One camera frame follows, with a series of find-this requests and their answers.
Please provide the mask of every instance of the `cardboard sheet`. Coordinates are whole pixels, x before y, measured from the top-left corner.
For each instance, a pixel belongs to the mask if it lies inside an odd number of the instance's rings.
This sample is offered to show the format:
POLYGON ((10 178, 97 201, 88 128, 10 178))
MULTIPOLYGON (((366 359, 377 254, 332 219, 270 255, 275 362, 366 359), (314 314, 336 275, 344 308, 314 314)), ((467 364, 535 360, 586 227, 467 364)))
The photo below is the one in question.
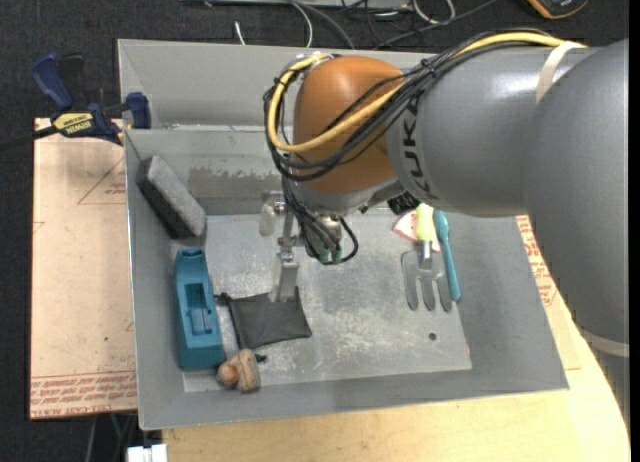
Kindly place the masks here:
POLYGON ((34 144, 30 417, 137 406, 124 150, 34 144))

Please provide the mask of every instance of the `gray tray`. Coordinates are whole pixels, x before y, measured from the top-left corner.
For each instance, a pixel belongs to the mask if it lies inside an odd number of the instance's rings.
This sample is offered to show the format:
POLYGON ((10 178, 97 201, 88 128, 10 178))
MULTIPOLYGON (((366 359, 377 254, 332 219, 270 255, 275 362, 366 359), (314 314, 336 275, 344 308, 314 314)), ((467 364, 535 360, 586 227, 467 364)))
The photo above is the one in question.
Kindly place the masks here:
MULTIPOLYGON (((410 311, 383 209, 348 218, 361 252, 324 268, 303 254, 299 283, 313 336, 259 352, 263 387, 221 389, 213 371, 182 372, 171 267, 178 247, 204 245, 216 293, 274 284, 275 236, 258 234, 260 194, 279 186, 262 132, 218 126, 130 130, 125 141, 140 426, 145 430, 324 414, 564 388, 567 382, 513 218, 449 215, 463 298, 448 315, 410 311), (140 162, 162 156, 208 214, 205 239, 171 240, 135 186, 140 162)), ((219 310, 225 350, 235 350, 219 310)))

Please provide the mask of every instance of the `black pad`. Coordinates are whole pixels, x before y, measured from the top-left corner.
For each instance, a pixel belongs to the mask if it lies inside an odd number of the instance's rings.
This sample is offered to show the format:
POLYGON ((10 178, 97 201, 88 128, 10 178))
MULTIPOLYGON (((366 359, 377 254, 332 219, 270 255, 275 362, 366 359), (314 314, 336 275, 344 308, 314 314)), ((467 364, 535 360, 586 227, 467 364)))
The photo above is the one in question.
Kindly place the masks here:
POLYGON ((297 287, 289 301, 272 301, 269 293, 237 299, 223 294, 219 300, 229 306, 240 349, 311 337, 297 287))

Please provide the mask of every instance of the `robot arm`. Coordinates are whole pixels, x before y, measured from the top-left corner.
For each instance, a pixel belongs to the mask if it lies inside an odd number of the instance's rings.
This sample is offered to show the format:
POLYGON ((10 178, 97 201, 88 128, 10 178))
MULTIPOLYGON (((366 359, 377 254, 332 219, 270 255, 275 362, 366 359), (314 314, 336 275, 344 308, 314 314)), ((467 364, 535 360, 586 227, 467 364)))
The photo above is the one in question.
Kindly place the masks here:
POLYGON ((628 41, 563 42, 482 35, 404 72, 311 56, 266 98, 268 143, 320 226, 405 191, 445 211, 529 215, 585 338, 628 358, 628 41), (301 74, 289 144, 278 98, 301 74))

